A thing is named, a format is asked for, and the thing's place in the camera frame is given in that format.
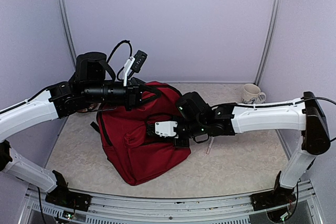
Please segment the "red backpack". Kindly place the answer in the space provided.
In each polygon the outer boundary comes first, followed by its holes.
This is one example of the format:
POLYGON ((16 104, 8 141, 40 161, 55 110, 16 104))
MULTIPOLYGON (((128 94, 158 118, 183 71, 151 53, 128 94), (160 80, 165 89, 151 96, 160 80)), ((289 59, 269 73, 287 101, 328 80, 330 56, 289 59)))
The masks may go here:
POLYGON ((179 115, 175 103, 182 96, 166 83, 153 81, 148 85, 158 88, 161 96, 131 111, 124 106, 102 104, 96 121, 90 124, 100 134, 108 161, 131 186, 164 174, 191 154, 189 147, 176 147, 168 138, 147 134, 147 123, 168 121, 179 115))

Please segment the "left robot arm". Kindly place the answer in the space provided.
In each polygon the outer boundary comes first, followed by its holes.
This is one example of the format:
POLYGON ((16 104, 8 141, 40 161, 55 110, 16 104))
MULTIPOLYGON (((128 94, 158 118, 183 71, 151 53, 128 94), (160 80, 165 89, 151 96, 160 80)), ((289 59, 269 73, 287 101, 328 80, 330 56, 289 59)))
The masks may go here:
POLYGON ((87 210, 89 195, 69 190, 61 173, 44 169, 22 157, 7 139, 37 124, 87 109, 92 103, 121 105, 130 111, 160 96, 160 90, 136 78, 130 83, 117 81, 106 54, 79 55, 76 71, 69 81, 43 88, 31 98, 1 110, 1 171, 35 185, 47 194, 47 202, 87 210))

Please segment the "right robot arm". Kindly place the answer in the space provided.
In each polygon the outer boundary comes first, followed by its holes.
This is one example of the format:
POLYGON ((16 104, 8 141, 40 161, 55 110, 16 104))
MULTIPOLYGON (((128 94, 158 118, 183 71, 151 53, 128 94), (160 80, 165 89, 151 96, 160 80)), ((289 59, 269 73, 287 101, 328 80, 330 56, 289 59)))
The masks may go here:
POLYGON ((292 154, 285 170, 277 175, 274 189, 269 192, 273 205, 281 204, 293 193, 299 178, 318 155, 325 153, 332 139, 319 97, 304 92, 303 97, 285 102, 265 104, 222 103, 210 106, 197 92, 178 99, 178 116, 167 121, 155 121, 154 115, 145 120, 150 136, 170 138, 178 147, 201 135, 215 138, 259 130, 297 130, 302 142, 292 154))

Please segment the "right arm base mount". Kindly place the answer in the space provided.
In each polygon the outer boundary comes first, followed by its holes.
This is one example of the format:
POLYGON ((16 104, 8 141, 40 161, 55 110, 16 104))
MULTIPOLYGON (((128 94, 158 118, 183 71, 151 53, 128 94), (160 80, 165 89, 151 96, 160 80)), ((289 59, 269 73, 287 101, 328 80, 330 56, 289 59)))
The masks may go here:
POLYGON ((262 193, 252 194, 250 196, 251 204, 254 211, 273 208, 296 201, 294 193, 273 193, 272 191, 265 191, 262 193))

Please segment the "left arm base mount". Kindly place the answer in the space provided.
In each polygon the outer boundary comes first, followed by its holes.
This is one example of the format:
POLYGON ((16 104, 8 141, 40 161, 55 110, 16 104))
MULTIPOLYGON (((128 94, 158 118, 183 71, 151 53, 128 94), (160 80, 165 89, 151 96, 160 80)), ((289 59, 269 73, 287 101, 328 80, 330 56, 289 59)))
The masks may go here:
POLYGON ((45 201, 57 206, 87 212, 91 196, 69 190, 54 190, 47 194, 45 201))

